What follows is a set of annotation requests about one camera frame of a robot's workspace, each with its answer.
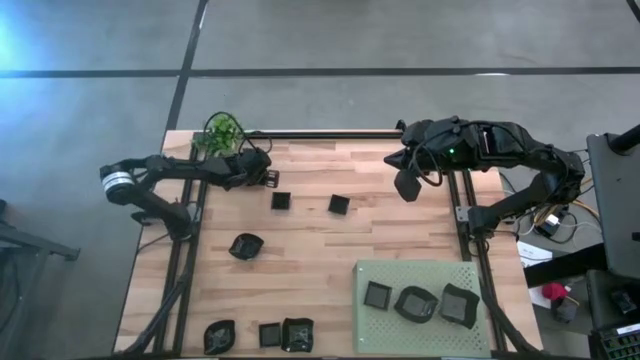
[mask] black floor stripe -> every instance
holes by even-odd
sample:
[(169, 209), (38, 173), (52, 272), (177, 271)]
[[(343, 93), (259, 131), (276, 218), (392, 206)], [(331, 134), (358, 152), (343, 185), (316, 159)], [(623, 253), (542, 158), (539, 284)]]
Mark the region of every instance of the black floor stripe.
[(180, 76), (178, 77), (176, 92), (173, 94), (173, 101), (171, 102), (171, 109), (169, 110), (169, 117), (167, 119), (167, 125), (165, 126), (165, 132), (167, 130), (175, 130), (178, 126), (178, 117), (180, 116), (182, 101), (184, 100), (184, 94), (187, 90), (189, 71), (191, 70), (191, 65), (193, 65), (193, 58), (196, 55), (196, 48), (198, 47), (198, 39), (200, 38), (200, 30), (204, 13), (207, 8), (207, 3), (208, 0), (200, 0), (200, 2), (198, 2), (198, 9), (196, 10), (196, 16), (191, 27), (191, 36), (189, 37), (189, 43), (187, 44), (187, 51), (184, 54), (184, 61), (182, 62), (182, 69), (180, 70)]
[[(193, 63), (195, 48), (187, 59)], [(186, 70), (36, 70), (0, 71), (0, 78), (187, 78), (365, 77), (365, 76), (508, 76), (508, 75), (624, 75), (640, 74), (640, 66), (537, 67), (537, 68), (288, 68), (288, 69), (186, 69)]]
[(145, 78), (177, 77), (180, 70), (9, 70), (0, 71), (0, 78)]
[(291, 68), (291, 69), (203, 69), (190, 77), (361, 77), (361, 76), (501, 76), (501, 75), (615, 75), (640, 74), (640, 66), (537, 67), (537, 68)]
[(627, 0), (627, 4), (629, 4), (629, 7), (631, 8), (631, 12), (633, 12), (633, 15), (635, 15), (636, 20), (640, 22), (640, 7), (638, 7), (637, 1)]

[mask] red object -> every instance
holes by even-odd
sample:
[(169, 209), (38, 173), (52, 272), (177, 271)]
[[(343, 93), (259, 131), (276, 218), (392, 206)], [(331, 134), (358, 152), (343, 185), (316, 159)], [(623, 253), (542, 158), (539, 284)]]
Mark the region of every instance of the red object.
[(569, 292), (564, 288), (564, 286), (562, 286), (562, 284), (551, 283), (542, 287), (542, 296), (551, 301), (564, 299), (567, 295), (569, 295)]

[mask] black square dish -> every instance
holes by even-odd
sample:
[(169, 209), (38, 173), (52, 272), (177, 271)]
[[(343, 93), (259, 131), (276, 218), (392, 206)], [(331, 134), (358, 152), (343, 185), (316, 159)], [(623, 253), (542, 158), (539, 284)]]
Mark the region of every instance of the black square dish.
[(291, 193), (274, 192), (271, 197), (271, 208), (273, 210), (288, 210), (291, 204)]
[(377, 282), (369, 281), (367, 285), (367, 293), (364, 296), (364, 304), (373, 306), (380, 310), (387, 310), (389, 308), (389, 299), (391, 298), (391, 288), (378, 284)]
[(259, 326), (260, 347), (280, 346), (280, 323)]
[(349, 198), (340, 195), (331, 195), (329, 211), (334, 214), (346, 215), (349, 210)]
[(438, 305), (438, 299), (430, 292), (417, 286), (407, 286), (400, 292), (394, 309), (403, 318), (418, 324), (431, 320)]
[(308, 318), (284, 319), (280, 348), (286, 352), (311, 352), (313, 349), (313, 320)]
[(472, 329), (480, 297), (473, 292), (447, 284), (442, 291), (440, 316), (450, 322)]

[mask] green tray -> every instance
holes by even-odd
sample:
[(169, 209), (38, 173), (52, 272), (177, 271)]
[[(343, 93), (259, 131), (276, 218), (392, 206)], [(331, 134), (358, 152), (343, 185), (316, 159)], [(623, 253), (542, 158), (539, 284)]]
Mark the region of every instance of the green tray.
[[(477, 268), (470, 262), (429, 260), (361, 260), (353, 269), (353, 349), (358, 354), (490, 357), (485, 306), (478, 304), (473, 329), (436, 314), (425, 324), (401, 317), (394, 309), (407, 286), (419, 286), (438, 299), (447, 283), (480, 294)], [(393, 288), (389, 309), (364, 305), (369, 281)]]

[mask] black block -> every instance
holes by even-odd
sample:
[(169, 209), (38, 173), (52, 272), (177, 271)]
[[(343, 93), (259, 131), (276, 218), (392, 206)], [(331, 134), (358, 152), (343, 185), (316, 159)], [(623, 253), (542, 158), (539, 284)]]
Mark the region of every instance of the black block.
[(346, 215), (349, 210), (349, 198), (339, 195), (331, 195), (329, 211), (334, 214)]
[(476, 312), (480, 297), (473, 292), (447, 284), (442, 291), (440, 316), (468, 329), (476, 323)]
[(288, 210), (291, 203), (291, 193), (274, 192), (271, 197), (271, 208), (274, 210)]
[(280, 346), (280, 323), (259, 326), (260, 347)]
[(381, 310), (387, 310), (389, 307), (389, 299), (391, 298), (391, 288), (369, 281), (367, 285), (367, 293), (364, 296), (364, 304), (373, 306)]

